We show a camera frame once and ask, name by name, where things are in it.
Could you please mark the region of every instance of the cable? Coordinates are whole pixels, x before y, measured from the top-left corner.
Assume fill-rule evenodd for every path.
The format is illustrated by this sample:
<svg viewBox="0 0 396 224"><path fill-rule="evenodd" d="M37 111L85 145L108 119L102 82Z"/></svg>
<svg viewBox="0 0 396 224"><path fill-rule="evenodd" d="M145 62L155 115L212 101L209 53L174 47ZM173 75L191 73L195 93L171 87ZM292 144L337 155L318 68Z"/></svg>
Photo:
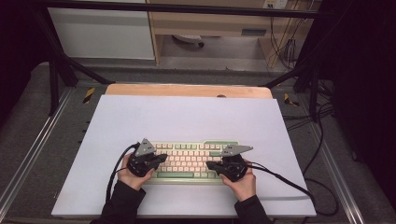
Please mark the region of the cable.
<svg viewBox="0 0 396 224"><path fill-rule="evenodd" d="M108 202L111 198L111 187L113 186L113 179L114 176L116 176L117 168L119 167L120 162L122 161L123 157L125 156L125 154L132 148L132 147L138 147L139 144L133 144L129 147L127 147L121 154L119 160L116 163L116 166L114 167L113 173L111 173L110 179L108 180L108 184L107 184L107 190L106 190L106 202Z"/></svg>
<svg viewBox="0 0 396 224"><path fill-rule="evenodd" d="M121 171L121 170L128 169L129 167L131 167L131 166L127 166L127 167L120 168L118 171L116 171L116 173L118 173L118 172Z"/></svg>
<svg viewBox="0 0 396 224"><path fill-rule="evenodd" d="M333 107L329 107L329 108L326 108L326 109L324 109L324 110L320 110L320 111L319 111L318 113L316 113L315 115L316 115L317 118L325 118L326 116L332 114L333 111L334 111ZM295 129L297 129L297 128L300 128L300 127L304 126L305 124L307 124L307 123L313 121L313 120L312 120L312 116L309 116L309 115L307 115L307 116L283 116L283 120L285 120L285 121L289 121L289 120L300 120L300 122L295 123L295 124L289 126L289 127L287 128L288 132L289 132L289 131L292 131L292 130L295 130Z"/></svg>
<svg viewBox="0 0 396 224"><path fill-rule="evenodd" d="M314 195L311 194L311 192L309 192L308 190L303 189L302 187L294 184L293 182L289 181L287 178L283 177L282 175L276 174L276 173L268 170L266 167L264 167L263 165L261 165L261 164L259 164L257 162L252 162L251 164L255 164L255 165L258 165L258 166L244 164L244 163L241 163L241 162L227 162L227 161L226 162L223 161L222 164L224 164L224 165L241 165L241 166L245 166L245 167L256 169L256 170L261 170L261 171L264 171L264 172L266 172L266 173L268 173L270 175L273 175L274 177L280 179L285 184L287 184L289 186L292 186L295 189L297 189L297 190L301 191L302 193L306 194L311 199L312 203L315 206L315 197L314 197Z"/></svg>
<svg viewBox="0 0 396 224"><path fill-rule="evenodd" d="M329 103L324 104L324 105L322 105L322 106L319 108L319 114L320 114L320 111L322 110L323 106L328 105L328 104L329 104ZM312 162L315 160L315 158L317 157L318 153L320 152L321 145L322 145L322 143L323 143L324 132L323 132L323 127L322 127L322 124L321 124L320 117L318 117L318 125L319 125L319 128L320 128L320 139L319 139L318 148L317 148L317 150L315 151L314 156L311 158L311 161L305 166L305 169L303 170L303 175L305 175L305 173L306 173L306 171L308 170L308 168L312 165Z"/></svg>
<svg viewBox="0 0 396 224"><path fill-rule="evenodd" d="M295 65L294 64L294 62L295 62L295 58L294 57L295 57L295 49L296 49L296 40L294 39L294 36L296 35L297 30L301 26L303 21L304 21L304 19L299 19L299 20L296 20L294 22L295 29L294 29L294 32L293 32L293 34L291 35L291 37L290 37L290 39L288 41L288 44L289 44L289 42L291 42L291 44L292 44L292 48L290 50L288 50L288 52L289 52L289 54L288 54L288 62L290 60L290 55L292 56L292 60L293 60L293 67L292 68L294 68L294 65Z"/></svg>
<svg viewBox="0 0 396 224"><path fill-rule="evenodd" d="M298 2L299 2L299 0L296 1L296 3L294 4L294 8L293 8L293 9L297 8ZM287 30L287 29L289 28L289 26L290 26L290 21L291 21L291 19L289 19L288 24L286 25L285 32L283 33L280 42L282 42L282 41L283 41L283 38L285 37L286 30ZM293 58L294 58L294 52L295 52L295 39L294 39L294 36L295 36L295 34L296 34L298 28L300 27L300 25L301 25L303 19L298 19L298 20L295 21L295 23L296 23L297 21L298 21L298 24L296 25L296 28L294 29L293 35L291 36L290 40L288 40L288 43L285 44L285 46L283 46L283 47L281 48L281 47L277 44L276 37L275 37L275 35L274 35L274 17L270 17L270 29L271 29L271 35L270 35L270 36L271 36L271 45L272 45L272 47L273 47L273 49L274 49L274 51L275 51L275 55L277 56L277 58L282 62L283 66L285 66L285 67L288 68L289 70L291 70L291 69L294 68L294 65L293 65L293 67L290 66L290 60L289 60L289 58L290 58L290 52L292 52L292 56L293 56ZM283 57L280 56L280 51L283 50L283 49L287 49L287 48L290 46L290 41L291 41L291 43L293 43L293 44L292 44L292 45L293 45L292 50L291 50L291 51L288 51L288 50L285 50L285 51L284 51L284 54L285 54L285 55L286 55L286 54L289 54L289 56L285 56L285 55L284 55L284 58L287 58L287 59L288 59L288 63L286 63L286 62L284 61Z"/></svg>
<svg viewBox="0 0 396 224"><path fill-rule="evenodd" d="M313 183L316 183L316 184L318 184L318 185L321 185L323 188L325 188L327 191L329 191L330 194L332 195L332 197L334 198L334 201L335 201L335 208L334 208L334 210L333 210L332 212L330 212L330 213L324 213L324 212L319 211L318 209L315 209L315 211L317 211L318 214L320 214L320 215L322 215L322 216L325 216L325 217L332 217L332 216L334 216L335 214L337 214L337 212L338 212L338 210L339 210L339 208L340 208L340 205L339 205L339 202L338 202L338 200L337 200L337 197L334 195L334 193L332 192L332 190L331 190L329 187L327 187L326 185L320 183L320 182L317 181L317 180L314 180L314 179L311 179L311 178L305 178L304 180L305 180L305 181L311 181L311 182L313 182Z"/></svg>
<svg viewBox="0 0 396 224"><path fill-rule="evenodd" d="M312 6L314 5L314 2L315 2L315 0L312 0L311 1L311 5L309 5L309 7L307 7L306 10L311 10Z"/></svg>

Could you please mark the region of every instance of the keycap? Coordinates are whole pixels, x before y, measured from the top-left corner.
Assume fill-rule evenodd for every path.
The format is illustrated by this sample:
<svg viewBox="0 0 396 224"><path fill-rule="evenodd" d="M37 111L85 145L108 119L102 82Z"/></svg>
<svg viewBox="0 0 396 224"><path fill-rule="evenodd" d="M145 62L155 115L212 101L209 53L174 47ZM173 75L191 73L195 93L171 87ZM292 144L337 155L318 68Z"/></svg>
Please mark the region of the keycap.
<svg viewBox="0 0 396 224"><path fill-rule="evenodd" d="M194 173L190 172L158 172L158 178L193 178Z"/></svg>

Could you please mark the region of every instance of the mechanical keyboard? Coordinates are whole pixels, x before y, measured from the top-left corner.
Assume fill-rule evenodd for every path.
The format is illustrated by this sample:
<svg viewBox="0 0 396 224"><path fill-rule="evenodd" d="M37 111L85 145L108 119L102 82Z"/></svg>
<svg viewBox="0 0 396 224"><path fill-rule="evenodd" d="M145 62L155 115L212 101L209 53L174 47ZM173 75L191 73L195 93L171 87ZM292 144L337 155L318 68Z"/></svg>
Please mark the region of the mechanical keyboard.
<svg viewBox="0 0 396 224"><path fill-rule="evenodd" d="M237 141L210 140L192 142L151 142L156 154L167 154L165 162L154 172L148 184L221 184L215 171L208 170L206 161L220 161L220 152Z"/></svg>

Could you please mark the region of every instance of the floor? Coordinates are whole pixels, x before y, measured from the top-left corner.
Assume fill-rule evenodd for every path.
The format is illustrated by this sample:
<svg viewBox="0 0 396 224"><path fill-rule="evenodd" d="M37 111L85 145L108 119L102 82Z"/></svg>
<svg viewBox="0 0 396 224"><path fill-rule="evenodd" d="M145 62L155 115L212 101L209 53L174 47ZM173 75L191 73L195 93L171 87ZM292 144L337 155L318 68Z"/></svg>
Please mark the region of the floor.
<svg viewBox="0 0 396 224"><path fill-rule="evenodd" d="M199 48L192 44L181 43L171 36L164 40L161 64L153 62L128 61L117 64L103 61L85 62L103 77L119 82L189 83L257 86L265 84L274 77L288 71L278 63L269 68L254 38L204 37L205 46ZM106 87L78 73L78 86L69 90L70 98L64 106L56 125L50 126L50 92L48 68L43 65L33 72L32 80L19 103L13 109L8 122L0 130L0 163L2 176L0 191L10 191L16 171L24 164L28 175L18 175L20 184L12 192L10 204L1 208L7 212L3 223L88 223L87 220L62 220L50 215L56 201L56 194L62 188L73 159L78 152L84 130L95 109L100 94ZM295 93L291 78L272 89L284 116L306 115L307 94ZM83 104L87 89L95 87L95 94L88 104ZM327 102L327 96L319 96L318 102ZM300 121L285 120L290 128L290 140L302 170L309 163L318 147L320 129L313 122L301 125ZM323 118L324 141L322 151L312 163L307 178L323 183L336 195L339 210L327 216L336 206L332 194L316 182L307 180L308 187L317 197L317 209L325 213L308 219L311 223L396 223L395 211L389 206L381 189L375 183L367 166L355 162L347 140L331 115ZM43 126L48 125L50 135L44 142L35 139L42 134ZM39 150L32 152L32 146ZM32 154L35 162L24 161ZM279 219L276 223L300 223L300 219Z"/></svg>

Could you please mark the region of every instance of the green keycap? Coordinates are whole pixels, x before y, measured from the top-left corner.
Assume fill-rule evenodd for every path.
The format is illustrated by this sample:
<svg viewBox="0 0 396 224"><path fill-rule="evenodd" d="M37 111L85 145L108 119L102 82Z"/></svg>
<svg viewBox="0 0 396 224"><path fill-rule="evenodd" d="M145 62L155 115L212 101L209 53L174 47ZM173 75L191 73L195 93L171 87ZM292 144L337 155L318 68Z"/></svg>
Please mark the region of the green keycap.
<svg viewBox="0 0 396 224"><path fill-rule="evenodd" d="M219 157L219 156L220 156L220 152L218 152L218 151L211 151L211 152L209 152L209 156L211 156L211 157Z"/></svg>
<svg viewBox="0 0 396 224"><path fill-rule="evenodd" d="M194 173L183 172L159 172L158 178L194 178Z"/></svg>

